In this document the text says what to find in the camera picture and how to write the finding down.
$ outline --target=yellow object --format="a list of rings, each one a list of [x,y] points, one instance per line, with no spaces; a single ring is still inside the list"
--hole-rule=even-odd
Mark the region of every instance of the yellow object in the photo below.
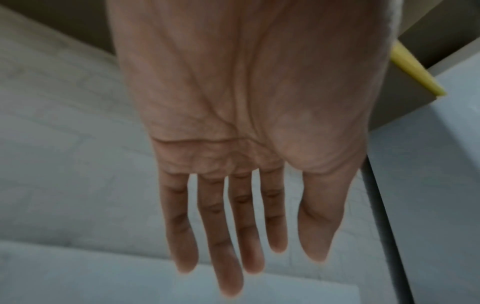
[[[436,96],[444,96],[447,94],[445,89],[436,81],[436,79],[398,40],[393,44],[390,59],[402,71],[409,74]]]

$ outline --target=finger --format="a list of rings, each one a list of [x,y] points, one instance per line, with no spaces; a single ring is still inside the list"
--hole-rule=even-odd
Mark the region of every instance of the finger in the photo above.
[[[265,267],[265,259],[255,223],[251,172],[228,177],[228,197],[243,268],[250,273],[259,273]]]
[[[260,190],[265,212],[266,235],[270,248],[284,252],[288,246],[285,217],[284,166],[273,170],[260,169]]]
[[[198,176],[198,209],[220,290],[235,296],[242,290],[244,278],[225,218],[224,181]]]
[[[182,273],[192,271],[199,260],[197,242],[188,217],[188,180],[188,174],[169,174],[159,170],[166,239],[171,257]]]
[[[342,221],[350,183],[303,173],[303,184],[298,210],[298,236],[305,253],[312,260],[323,262]]]

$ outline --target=skin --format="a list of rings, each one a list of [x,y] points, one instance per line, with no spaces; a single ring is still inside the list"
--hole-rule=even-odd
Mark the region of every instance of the skin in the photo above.
[[[349,185],[366,156],[369,116],[399,23],[400,1],[110,0],[120,66],[151,137],[171,257],[198,262],[187,181],[220,290],[243,286],[225,219],[235,219],[243,268],[265,266],[252,200],[260,170],[270,247],[288,245],[284,163],[303,171],[298,235],[326,259]]]

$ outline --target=hand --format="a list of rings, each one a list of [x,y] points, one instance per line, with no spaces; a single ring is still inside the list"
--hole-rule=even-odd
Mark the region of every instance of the hand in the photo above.
[[[225,219],[235,219],[245,271],[265,265],[252,202],[260,169],[270,247],[287,248],[284,162],[303,171],[298,235],[324,261],[349,185],[366,155],[367,127],[389,57],[392,1],[111,0],[120,65],[151,136],[171,256],[192,271],[198,249],[187,181],[226,295],[243,286]]]

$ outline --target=palm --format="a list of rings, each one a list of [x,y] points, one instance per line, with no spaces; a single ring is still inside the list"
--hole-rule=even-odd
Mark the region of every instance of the palm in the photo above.
[[[340,4],[318,21],[321,1],[110,2],[120,63],[158,160],[167,238],[180,271],[198,260],[187,217],[192,173],[225,293],[237,293],[243,281],[223,209],[226,176],[244,268],[264,266],[252,207],[257,168],[268,241],[275,251],[286,249],[284,161],[304,172],[302,246],[312,259],[326,258],[365,157],[368,117],[390,45],[385,20],[372,13],[383,9],[376,1],[343,2],[355,16],[369,14],[371,24],[359,27],[354,18],[332,27],[330,15],[338,17]]]

